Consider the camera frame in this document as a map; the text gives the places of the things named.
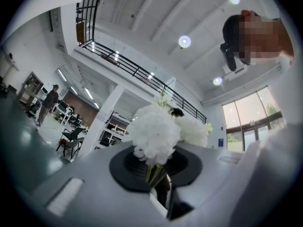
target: railing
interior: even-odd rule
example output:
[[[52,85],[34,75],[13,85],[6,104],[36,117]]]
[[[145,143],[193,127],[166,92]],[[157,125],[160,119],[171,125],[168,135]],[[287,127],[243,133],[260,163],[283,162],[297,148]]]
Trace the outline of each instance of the railing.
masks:
[[[95,21],[100,0],[82,0],[76,7],[76,30],[78,45],[94,40]]]
[[[195,118],[200,119],[203,123],[206,123],[206,117],[200,111],[198,111],[187,100],[185,100],[182,96],[180,96],[177,92],[163,83],[157,77],[150,74],[147,70],[143,69],[133,61],[129,60],[121,54],[116,54],[116,52],[112,49],[107,48],[106,46],[101,45],[96,41],[89,41],[88,43],[83,44],[82,47],[100,56],[104,60],[107,60],[114,66],[121,68],[122,70],[131,74],[133,77],[144,82],[146,85],[152,87],[156,91],[161,92],[164,89],[165,93],[172,96],[173,101],[179,107],[181,107],[184,111],[190,113]]]

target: ceiling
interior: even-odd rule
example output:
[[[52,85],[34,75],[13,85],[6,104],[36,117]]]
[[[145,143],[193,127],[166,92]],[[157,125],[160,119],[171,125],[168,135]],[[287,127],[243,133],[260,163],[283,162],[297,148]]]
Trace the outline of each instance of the ceiling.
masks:
[[[96,108],[94,105],[94,102],[96,102],[101,108],[117,84],[90,67],[71,60],[69,56],[63,56],[64,65],[60,67],[60,70],[68,81],[69,86],[72,86],[78,93],[78,96],[92,107]],[[88,96],[84,88],[89,90],[93,100]],[[125,90],[115,105],[115,111],[120,116],[131,121],[137,110],[148,104],[148,102],[134,95],[132,92]]]
[[[240,0],[238,5],[229,0],[101,0],[96,27],[103,25],[103,33],[111,34],[125,44],[132,43],[130,46],[144,52],[177,79],[174,70],[182,69],[204,94],[211,96],[213,91],[216,95],[226,92],[212,83],[215,77],[225,75],[225,62],[219,49],[223,42],[223,24],[229,16],[239,14],[243,9],[266,14],[264,4],[259,0]],[[124,39],[120,28],[132,38],[131,42]],[[192,44],[181,50],[178,39],[182,35],[189,36]],[[145,44],[152,49],[144,51]],[[168,68],[168,61],[173,67]],[[249,73],[252,76],[246,78],[246,82],[264,73],[259,68],[248,68],[248,72],[254,73]],[[223,81],[227,85],[225,88],[232,90],[241,86],[241,77],[234,79],[232,85],[230,81]]]

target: white flower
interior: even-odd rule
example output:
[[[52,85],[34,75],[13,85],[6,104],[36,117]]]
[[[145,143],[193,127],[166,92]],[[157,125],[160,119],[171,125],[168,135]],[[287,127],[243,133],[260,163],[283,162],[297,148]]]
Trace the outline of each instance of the white flower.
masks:
[[[127,140],[133,141],[134,155],[146,157],[148,165],[165,164],[180,140],[180,127],[167,110],[157,105],[141,108],[136,115],[138,118],[127,126]]]
[[[207,147],[209,125],[189,116],[178,117],[175,123],[181,127],[180,140],[188,144]]]

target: white desk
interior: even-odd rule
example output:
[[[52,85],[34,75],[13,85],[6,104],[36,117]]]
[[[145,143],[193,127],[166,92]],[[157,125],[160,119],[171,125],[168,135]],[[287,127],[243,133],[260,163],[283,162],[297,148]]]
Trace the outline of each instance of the white desk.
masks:
[[[66,122],[68,122],[68,120],[69,120],[70,117],[71,117],[71,115],[68,115],[68,112],[69,112],[69,111],[63,112],[63,111],[58,107],[58,104],[56,104],[56,110],[58,110],[60,113],[64,114],[64,117],[63,117],[63,119],[62,119],[62,121],[61,121],[61,124],[63,124],[65,118],[66,118]]]

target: person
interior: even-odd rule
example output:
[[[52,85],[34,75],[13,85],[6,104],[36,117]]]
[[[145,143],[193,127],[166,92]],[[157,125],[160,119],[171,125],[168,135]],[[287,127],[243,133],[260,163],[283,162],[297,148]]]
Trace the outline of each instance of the person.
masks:
[[[294,49],[281,19],[268,19],[243,10],[230,16],[223,26],[223,38],[235,57],[244,64],[265,64],[268,59],[287,57],[294,61]]]
[[[43,121],[47,115],[47,113],[49,111],[53,111],[56,103],[58,102],[58,98],[59,98],[59,95],[57,93],[59,89],[59,86],[58,85],[53,85],[53,89],[52,91],[50,91],[48,94],[47,94],[47,97],[46,99],[44,100],[44,102],[42,103],[42,106],[41,106],[41,110],[40,110],[40,113],[39,113],[39,117],[38,117],[38,121],[36,123],[37,125],[37,131],[39,131],[41,125],[43,124]]]
[[[182,110],[178,108],[172,108],[170,114],[176,118],[184,116]],[[159,203],[166,208],[167,194],[170,191],[170,184],[167,175],[165,175],[165,177],[155,186],[155,190],[157,192]]]

